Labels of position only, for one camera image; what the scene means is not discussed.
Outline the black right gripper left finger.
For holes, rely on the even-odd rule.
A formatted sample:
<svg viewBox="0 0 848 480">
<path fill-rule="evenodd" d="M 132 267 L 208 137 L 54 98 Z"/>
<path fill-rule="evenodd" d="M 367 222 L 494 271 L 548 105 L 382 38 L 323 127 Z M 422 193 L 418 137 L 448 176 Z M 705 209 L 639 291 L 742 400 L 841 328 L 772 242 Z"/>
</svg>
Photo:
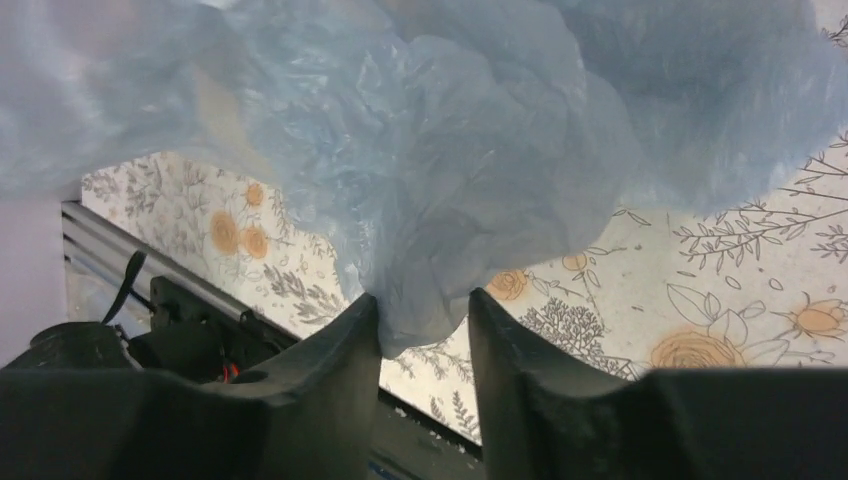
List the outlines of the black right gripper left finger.
<svg viewBox="0 0 848 480">
<path fill-rule="evenodd" d="M 381 353 L 362 295 L 319 332 L 198 385 L 156 370 L 5 369 L 5 479 L 363 479 Z"/>
</svg>

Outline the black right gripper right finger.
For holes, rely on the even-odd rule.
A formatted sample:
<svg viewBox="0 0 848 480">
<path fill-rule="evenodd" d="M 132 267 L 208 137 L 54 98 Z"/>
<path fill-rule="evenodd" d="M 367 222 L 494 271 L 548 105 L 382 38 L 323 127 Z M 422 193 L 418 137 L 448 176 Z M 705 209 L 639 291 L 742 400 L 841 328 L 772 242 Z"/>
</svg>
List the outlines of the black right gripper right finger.
<svg viewBox="0 0 848 480">
<path fill-rule="evenodd" d="M 483 289 L 468 308 L 490 479 L 847 475 L 845 369 L 660 369 L 629 382 L 525 328 Z"/>
</svg>

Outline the light blue plastic trash bag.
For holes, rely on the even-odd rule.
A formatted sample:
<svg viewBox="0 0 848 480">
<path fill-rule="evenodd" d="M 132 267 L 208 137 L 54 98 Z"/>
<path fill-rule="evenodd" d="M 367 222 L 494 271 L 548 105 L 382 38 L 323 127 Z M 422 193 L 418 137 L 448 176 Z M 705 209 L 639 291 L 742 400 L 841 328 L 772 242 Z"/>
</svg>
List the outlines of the light blue plastic trash bag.
<svg viewBox="0 0 848 480">
<path fill-rule="evenodd" d="M 620 202 L 711 214 L 847 122 L 808 1 L 5 1 L 1 193 L 159 153 L 280 189 L 383 354 Z"/>
</svg>

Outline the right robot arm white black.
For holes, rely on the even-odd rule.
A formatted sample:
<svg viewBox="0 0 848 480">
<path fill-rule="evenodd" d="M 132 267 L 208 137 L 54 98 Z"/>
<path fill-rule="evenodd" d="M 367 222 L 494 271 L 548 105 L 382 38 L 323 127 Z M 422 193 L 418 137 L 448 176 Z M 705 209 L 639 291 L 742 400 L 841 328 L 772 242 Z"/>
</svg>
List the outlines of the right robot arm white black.
<svg viewBox="0 0 848 480">
<path fill-rule="evenodd" d="M 373 433 L 379 310 L 363 295 L 291 342 L 165 277 L 152 329 L 111 316 L 37 334 L 1 371 L 5 479 L 410 475 L 423 436 Z M 660 369 L 628 382 L 469 298 L 489 479 L 843 479 L 843 369 Z"/>
</svg>

